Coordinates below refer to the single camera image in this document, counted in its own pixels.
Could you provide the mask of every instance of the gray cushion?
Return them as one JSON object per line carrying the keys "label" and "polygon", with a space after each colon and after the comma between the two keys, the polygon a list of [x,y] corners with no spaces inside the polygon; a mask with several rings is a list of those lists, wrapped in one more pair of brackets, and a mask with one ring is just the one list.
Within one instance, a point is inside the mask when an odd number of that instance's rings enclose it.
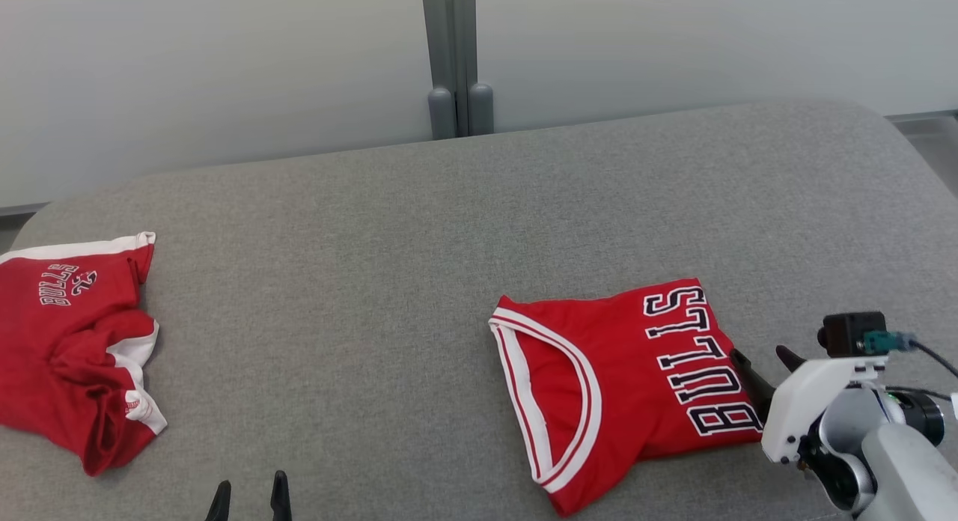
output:
{"label": "gray cushion", "polygon": [[[143,177],[59,201],[14,248],[157,233],[147,388],[170,427],[97,479],[0,430],[4,518],[551,519],[486,320],[698,276],[757,368],[883,310],[958,361],[958,204],[878,115],[781,101]],[[952,389],[919,355],[887,382]],[[958,462],[958,433],[942,449]],[[579,519],[811,520],[757,445],[640,463]]]}

